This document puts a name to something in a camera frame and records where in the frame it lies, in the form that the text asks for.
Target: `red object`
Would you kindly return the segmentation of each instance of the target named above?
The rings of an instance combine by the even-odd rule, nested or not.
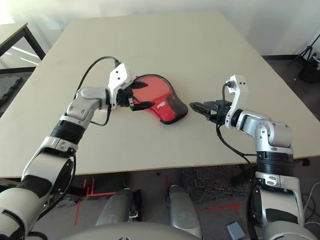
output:
[[[187,115],[187,106],[178,98],[174,88],[164,77],[146,74],[135,81],[144,82],[148,86],[133,90],[134,103],[154,102],[147,111],[163,124],[173,124]]]

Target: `white wall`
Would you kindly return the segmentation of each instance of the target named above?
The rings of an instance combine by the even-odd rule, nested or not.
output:
[[[223,13],[261,55],[296,54],[320,27],[320,0],[0,0],[0,24],[28,22],[47,52],[71,19],[202,10]],[[15,46],[33,53],[25,41]],[[34,66],[20,57],[39,62],[8,53],[0,68]]]

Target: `floor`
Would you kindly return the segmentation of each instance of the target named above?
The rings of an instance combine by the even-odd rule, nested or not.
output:
[[[320,83],[308,84],[302,82],[298,77],[301,70],[299,63],[293,63],[288,66],[285,60],[268,60],[273,69],[282,77],[295,94],[304,102],[304,104],[320,120]],[[320,158],[310,159],[311,166],[302,166],[298,163],[296,166],[296,175],[300,179],[302,193],[310,193],[314,183],[320,181],[318,169],[320,169]],[[119,173],[116,175],[104,174],[100,176],[83,176],[77,178],[75,184],[82,186],[86,181],[89,188],[92,185],[92,179],[95,178],[95,187],[93,193],[113,192],[123,187],[140,189],[142,193],[142,220],[144,222],[155,222],[169,224],[168,207],[166,204],[166,194],[168,186],[172,184],[184,185],[181,169],[163,169],[150,171],[136,171],[128,173]],[[315,188],[312,194],[316,203],[320,201],[320,187]],[[43,219],[34,226],[34,231],[40,231],[48,236],[48,239],[59,239],[67,235],[83,231],[93,227],[107,202],[107,197],[87,197],[82,201],[66,201],[60,207],[56,207],[48,213]],[[204,240],[229,240],[226,225],[237,221],[246,236],[246,216],[245,216],[246,197],[236,194],[227,194],[219,200],[207,198],[202,202],[197,202],[197,209],[203,232]],[[309,221],[320,222],[320,210],[315,210],[315,215]],[[320,227],[315,224],[307,225],[319,239]]]

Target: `black cable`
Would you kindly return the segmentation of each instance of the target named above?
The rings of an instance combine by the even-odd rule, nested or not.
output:
[[[222,86],[222,111],[225,109],[225,105],[226,105],[226,94],[225,94],[225,89],[226,89],[226,86],[227,86],[227,83],[225,83],[223,86]],[[256,156],[256,154],[245,154],[241,151],[238,151],[237,149],[235,149],[234,147],[230,146],[225,140],[224,138],[222,137],[222,134],[221,134],[221,131],[220,131],[220,128],[223,126],[223,125],[219,125],[218,123],[220,122],[221,120],[221,117],[222,117],[222,111],[219,111],[218,110],[218,113],[217,113],[217,117],[216,117],[216,124],[215,124],[215,131],[216,131],[216,135],[218,136],[218,138],[220,139],[220,141],[227,147],[229,148],[231,151],[233,151],[235,154],[239,155],[240,157],[242,157],[250,166],[250,181],[251,181],[251,184],[253,184],[253,180],[254,180],[254,172],[253,172],[253,166],[252,166],[252,163],[246,158],[246,156]]]
[[[101,60],[104,60],[104,59],[112,59],[114,60],[114,68],[116,68],[117,66],[120,65],[120,61],[118,59],[116,59],[114,56],[102,56],[100,58],[98,58],[97,60],[95,60],[89,67],[88,69],[85,71],[83,77],[81,78],[81,81],[75,91],[75,94],[74,94],[74,97],[73,99],[76,99],[76,96],[77,96],[77,92],[78,90],[81,88],[82,84],[84,83],[85,79],[86,79],[86,76],[88,75],[88,73],[90,72],[90,70],[94,67],[94,65],[96,65],[98,62],[100,62]],[[95,122],[95,121],[90,121],[91,124],[94,124],[94,125],[98,125],[98,126],[105,126],[107,125],[108,121],[109,121],[109,117],[110,117],[110,113],[111,113],[111,106],[109,105],[108,109],[107,109],[107,115],[106,115],[106,120],[104,123],[98,123],[98,122]]]
[[[76,167],[77,167],[76,164],[77,164],[77,159],[76,159],[76,155],[74,155],[73,156],[73,171],[72,171],[72,175],[71,175],[68,186],[65,188],[64,192],[59,196],[59,198],[39,215],[37,221],[39,221],[43,216],[45,216],[48,212],[50,212],[67,195],[67,193],[72,185],[72,182],[74,181],[75,175],[76,175]]]
[[[88,69],[85,71],[80,83],[79,83],[79,86],[77,87],[76,91],[75,91],[75,94],[74,94],[74,97],[73,99],[76,99],[76,96],[77,96],[77,92],[78,90],[81,88],[82,84],[84,83],[85,79],[86,79],[86,76],[88,75],[88,73],[90,72],[90,70],[94,67],[94,65],[96,65],[98,62],[100,62],[101,60],[103,59],[112,59],[114,60],[114,68],[116,68],[117,66],[119,66],[120,64],[120,61],[118,59],[116,59],[114,56],[102,56],[102,57],[99,57],[97,60],[95,60],[89,67]]]
[[[109,104],[109,106],[108,106],[107,114],[106,114],[106,120],[105,120],[104,123],[98,123],[98,122],[95,122],[95,121],[91,121],[90,123],[103,127],[103,126],[107,125],[107,123],[109,122],[110,114],[111,114],[111,104]]]
[[[42,240],[48,240],[48,237],[44,233],[39,231],[29,232],[28,237],[38,237],[38,238],[41,238]]]

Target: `tripod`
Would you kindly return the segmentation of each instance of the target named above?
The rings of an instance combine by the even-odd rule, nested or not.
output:
[[[306,48],[298,56],[296,56],[291,62],[288,63],[288,65],[290,65],[293,62],[297,61],[299,57],[304,57],[308,52],[309,52],[309,54],[308,54],[308,58],[306,60],[309,61],[310,56],[311,56],[311,52],[313,50],[312,46],[316,43],[318,38],[320,38],[320,34],[316,37],[316,39],[313,41],[313,43],[311,43],[311,45],[306,46]]]

